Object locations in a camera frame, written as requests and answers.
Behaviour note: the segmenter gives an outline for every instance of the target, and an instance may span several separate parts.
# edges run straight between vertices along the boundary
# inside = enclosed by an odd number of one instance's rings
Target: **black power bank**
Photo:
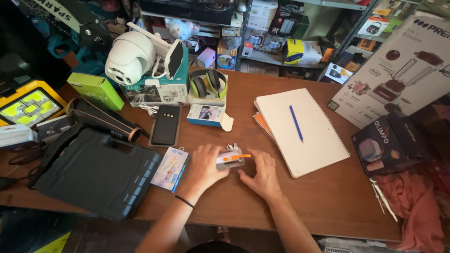
[[[180,119],[180,106],[161,105],[156,115],[151,145],[174,146]]]

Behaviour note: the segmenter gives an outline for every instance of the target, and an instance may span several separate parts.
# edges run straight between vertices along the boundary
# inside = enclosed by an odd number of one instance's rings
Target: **bracelet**
[[[192,207],[192,209],[195,208],[194,205],[192,205],[191,203],[187,202],[184,198],[182,198],[182,197],[180,197],[180,196],[178,196],[178,195],[175,195],[175,198],[177,198],[177,199],[183,201],[184,203],[188,204],[190,207]]]

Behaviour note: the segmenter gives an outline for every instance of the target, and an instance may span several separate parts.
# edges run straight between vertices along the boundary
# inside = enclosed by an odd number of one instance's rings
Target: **orange fabric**
[[[433,194],[433,183],[409,171],[388,176],[376,176],[392,211],[405,219],[400,243],[387,243],[396,250],[419,250],[443,253],[444,233],[439,220],[439,207]]]

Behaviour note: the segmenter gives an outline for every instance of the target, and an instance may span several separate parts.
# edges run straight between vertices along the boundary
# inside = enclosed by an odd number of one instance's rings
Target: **wooden table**
[[[178,147],[184,146],[185,151],[191,153],[199,145],[206,143],[222,146],[238,143],[243,149],[251,147],[264,150],[276,159],[277,177],[282,191],[312,234],[382,240],[401,239],[401,223],[396,223],[387,211],[386,215],[383,215],[351,143],[350,136],[357,132],[358,128],[326,107],[341,85],[239,72],[225,73],[229,75],[226,113],[234,118],[232,131],[225,132],[218,127],[190,124],[186,120],[189,109],[184,108]],[[350,151],[351,157],[294,179],[290,176],[278,147],[254,122],[252,115],[257,111],[253,105],[257,96],[299,88],[307,88],[322,107]],[[66,101],[78,96],[69,85],[64,86],[58,93]],[[146,111],[132,108],[125,102],[124,108],[119,113],[150,132],[153,118]],[[145,137],[141,137],[138,143],[148,147],[148,140]],[[166,151],[164,148],[157,149],[161,153]],[[6,165],[7,158],[10,157],[11,154],[0,153],[2,176],[14,168]],[[10,176],[24,176],[35,165],[36,163],[22,166]],[[185,173],[189,173],[189,167],[190,162]],[[241,168],[251,176],[256,173],[255,163],[251,160]],[[186,176],[182,176],[180,185],[184,179]],[[86,213],[83,209],[45,197],[37,191],[28,190],[25,183],[22,181],[13,188],[0,192],[0,205]],[[136,218],[157,219],[172,200],[173,194],[170,191],[150,187]],[[189,222],[275,229],[269,208],[257,194],[240,181],[236,169],[203,194]]]

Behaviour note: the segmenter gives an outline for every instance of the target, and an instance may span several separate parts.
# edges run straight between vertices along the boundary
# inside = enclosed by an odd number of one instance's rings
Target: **plastic tool case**
[[[130,151],[113,145],[122,144]],[[162,155],[84,129],[37,181],[42,194],[111,220],[133,216]]]

